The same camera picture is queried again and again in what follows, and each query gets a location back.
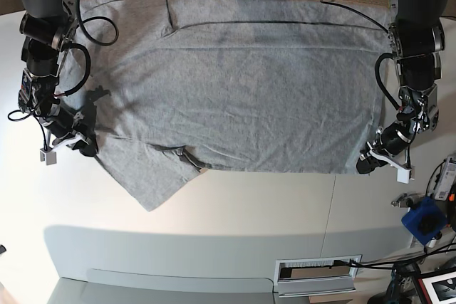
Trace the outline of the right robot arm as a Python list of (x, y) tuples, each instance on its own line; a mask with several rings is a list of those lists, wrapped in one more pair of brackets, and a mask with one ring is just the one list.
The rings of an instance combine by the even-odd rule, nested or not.
[[(98, 153), (95, 133), (87, 126), (81, 112), (72, 112), (62, 103), (77, 93), (87, 82), (91, 70), (88, 49), (74, 42), (76, 31), (92, 43), (105, 42), (92, 37), (81, 16), (81, 0), (22, 0), (26, 10), (19, 31), (25, 40), (21, 59), (22, 73), (18, 112), (22, 119), (33, 117), (43, 135), (41, 161), (53, 164), (61, 146), (78, 150), (86, 157)], [(80, 51), (85, 60), (82, 79), (72, 88), (58, 92), (60, 72), (70, 51)]]

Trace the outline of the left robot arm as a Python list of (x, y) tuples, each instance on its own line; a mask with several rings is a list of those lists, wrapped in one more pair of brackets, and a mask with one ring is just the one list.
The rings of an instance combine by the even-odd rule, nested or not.
[(378, 129), (374, 140), (361, 150), (356, 164), (359, 174), (389, 164), (411, 178), (410, 147), (418, 134), (434, 130), (439, 120), (436, 80), (442, 75), (440, 52), (445, 49), (440, 17), (447, 1), (390, 0), (392, 51), (378, 57), (374, 71), (396, 119)]

